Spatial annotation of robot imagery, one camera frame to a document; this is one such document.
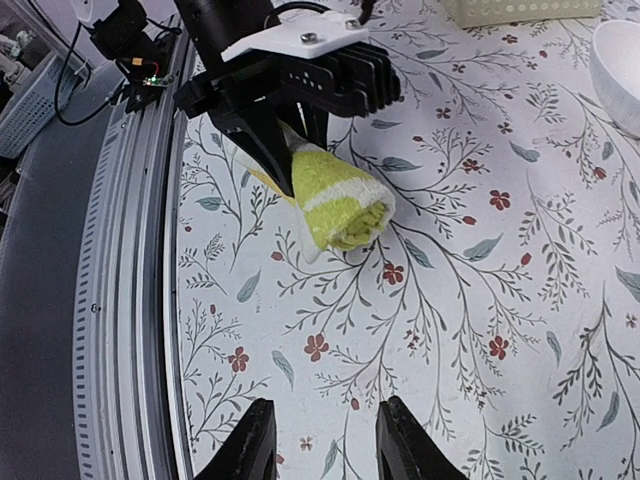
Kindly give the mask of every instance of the storage bin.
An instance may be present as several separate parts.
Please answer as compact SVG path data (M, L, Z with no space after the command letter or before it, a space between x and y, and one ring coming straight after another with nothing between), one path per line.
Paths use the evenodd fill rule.
M602 0L442 0L463 28L498 23L594 17Z
M55 117L53 96L63 63L50 53L0 112L0 156L17 158ZM77 81L78 77L67 67L60 86L60 109L67 105Z

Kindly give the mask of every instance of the table surface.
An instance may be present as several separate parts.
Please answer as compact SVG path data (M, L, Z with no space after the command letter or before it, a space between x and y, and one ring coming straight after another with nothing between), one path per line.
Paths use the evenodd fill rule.
M462 31L435 0L378 3L372 43L402 102L330 127L336 155L398 200L370 248L305 264L291 207L207 118L189 125L196 470L265 397L281 478L376 478L377 406L397 394L470 478L639 478L640 143L593 92L600 19ZM609 1L605 17L639 11Z

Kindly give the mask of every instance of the curved metal frame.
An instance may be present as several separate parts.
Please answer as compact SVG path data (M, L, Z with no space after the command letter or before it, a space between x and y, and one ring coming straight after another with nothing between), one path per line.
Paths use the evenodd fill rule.
M190 76L183 35L171 71ZM81 478L191 479L175 306L175 211L186 119L172 85L111 114L80 254L73 376Z

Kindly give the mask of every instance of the screw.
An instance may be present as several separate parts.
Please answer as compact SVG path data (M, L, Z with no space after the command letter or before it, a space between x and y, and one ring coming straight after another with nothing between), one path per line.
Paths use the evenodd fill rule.
M344 26L347 30L358 30L362 25L356 19L347 20L344 22Z
M318 35L313 32L303 33L300 35L300 41L305 45L310 45L318 41Z

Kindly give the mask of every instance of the black cable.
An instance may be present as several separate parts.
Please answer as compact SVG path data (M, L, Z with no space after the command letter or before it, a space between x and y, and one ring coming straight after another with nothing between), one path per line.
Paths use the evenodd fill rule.
M175 35L175 33L173 33L173 32L166 32L166 31L164 31L164 30L160 30L160 31L158 32L158 34L157 34L155 37L153 37L153 43L156 43L156 44L157 44L159 40L161 40L161 39L163 39L163 38L165 38L165 37L168 37L169 35Z
M172 33L173 35L181 35L182 29L180 27L167 27L166 25L162 25L160 22L156 22L155 20L147 17L147 22L151 25L158 27L163 32Z
M31 7L31 9L36 12L36 15L38 15L38 17L40 17L40 20L42 21L42 23L44 23L45 27L47 27L49 29L49 31L53 34L54 37L56 37L60 43L62 43L62 45L66 48L70 48L70 45L67 43L67 40L65 38L63 38L56 30L55 28L53 28L53 26L51 25L51 22L49 22L49 19L42 14L42 12L40 11L40 9L34 5L33 0L27 0L27 3L29 4L29 6ZM79 60L81 60L82 62L84 62L83 66L84 68L87 69L87 71L89 72L87 74L87 80L85 80L85 86L89 83L89 80L91 79L91 75L93 75L93 68L91 68L91 66L89 66L86 62L85 59L82 58L78 53L76 53L75 51L73 52L73 54L78 57Z
M373 7L376 4L376 0L362 0L362 13L358 17L360 25L364 25L371 19L373 14Z
M66 118L64 118L62 116L62 112L60 112L60 103L59 103L59 101L60 101L60 87L62 86L62 79L64 77L65 70L67 69L67 66L69 65L69 59L71 58L71 55L73 53L73 49L76 46L76 43L78 42L78 38L80 37L80 31L81 30L82 30L82 24L80 22L78 22L78 28L76 28L76 33L73 35L73 40L71 41L71 46L69 47L69 51L67 52L67 56L65 57L64 62L62 64L62 69L60 70L60 75L58 75L58 80L56 82L56 89L55 89L54 94L53 94L53 108L54 108L54 110L56 112L56 117L58 117L58 120L60 120L60 123L62 123L63 125L66 125L68 127L77 127L79 125L83 125L83 124L87 123L89 120L92 120L93 118L97 117L124 90L124 86L120 85L120 87L118 87L116 89L114 94L109 99L107 99L102 105L100 105L100 107L98 107L91 114L89 114L88 116L84 117L81 120L73 120L73 121L71 121L71 120L67 120Z
M277 17L278 15L284 12L288 12L290 10L311 10L312 12L324 13L324 12L328 12L331 9L325 7L324 5L318 5L317 3L313 3L313 2L284 3L274 8L273 10L271 10L269 15L267 15L267 17L264 19L264 29L266 30L271 26L270 23L275 17Z

